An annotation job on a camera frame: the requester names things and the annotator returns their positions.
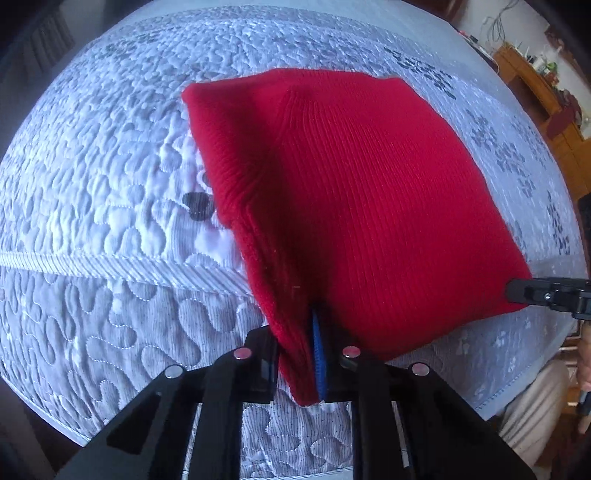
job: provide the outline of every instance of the quilted bedspread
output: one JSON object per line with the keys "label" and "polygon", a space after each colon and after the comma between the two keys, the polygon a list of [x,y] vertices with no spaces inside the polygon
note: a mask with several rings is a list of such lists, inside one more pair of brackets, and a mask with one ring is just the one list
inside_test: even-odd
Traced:
{"label": "quilted bedspread", "polygon": [[[402,77],[466,144],[532,273],[586,274],[558,167],[492,71],[443,62],[372,25],[291,8],[214,8],[124,25],[53,82],[0,164],[0,374],[75,441],[91,438],[167,365],[209,365],[265,323],[217,219],[180,93],[273,67]],[[395,363],[430,364],[490,417],[570,329],[564,314],[529,307]],[[242,477],[352,462],[344,404],[297,407],[280,381],[273,405],[247,405],[243,418]]]}

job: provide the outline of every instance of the silver screw head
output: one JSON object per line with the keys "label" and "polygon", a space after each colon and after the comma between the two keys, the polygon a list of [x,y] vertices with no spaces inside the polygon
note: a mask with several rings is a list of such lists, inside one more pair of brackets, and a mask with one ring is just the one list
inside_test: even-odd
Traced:
{"label": "silver screw head", "polygon": [[343,356],[346,358],[357,358],[361,355],[361,350],[355,345],[349,345],[343,348]]}
{"label": "silver screw head", "polygon": [[425,364],[414,364],[412,368],[413,373],[418,377],[426,377],[431,369]]}
{"label": "silver screw head", "polygon": [[177,378],[183,373],[183,367],[180,365],[171,365],[164,371],[166,378]]}
{"label": "silver screw head", "polygon": [[234,350],[234,358],[236,360],[246,360],[247,358],[250,358],[251,355],[252,351],[245,346],[241,346],[240,348]]}

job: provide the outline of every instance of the person's hand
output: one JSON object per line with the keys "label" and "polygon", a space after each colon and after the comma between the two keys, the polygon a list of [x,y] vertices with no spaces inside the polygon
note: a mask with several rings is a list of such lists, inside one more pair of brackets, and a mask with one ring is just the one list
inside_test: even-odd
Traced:
{"label": "person's hand", "polygon": [[591,323],[583,322],[578,345],[577,382],[584,392],[591,391]]}

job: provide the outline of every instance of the red knit fabric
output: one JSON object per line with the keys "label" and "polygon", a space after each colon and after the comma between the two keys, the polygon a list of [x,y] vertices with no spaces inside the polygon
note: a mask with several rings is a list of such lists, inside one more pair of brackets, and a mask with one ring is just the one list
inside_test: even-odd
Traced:
{"label": "red knit fabric", "polygon": [[282,69],[183,99],[301,405],[314,301],[383,359],[521,308],[504,288],[530,272],[482,174],[404,81]]}

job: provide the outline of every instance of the blue gripper pad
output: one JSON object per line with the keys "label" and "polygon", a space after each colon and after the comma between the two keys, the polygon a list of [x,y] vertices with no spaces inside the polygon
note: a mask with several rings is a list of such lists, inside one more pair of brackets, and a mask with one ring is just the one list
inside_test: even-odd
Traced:
{"label": "blue gripper pad", "polygon": [[326,399],[326,357],[320,338],[320,325],[316,312],[312,312],[312,342],[314,347],[314,376],[316,377],[316,391],[321,400]]}

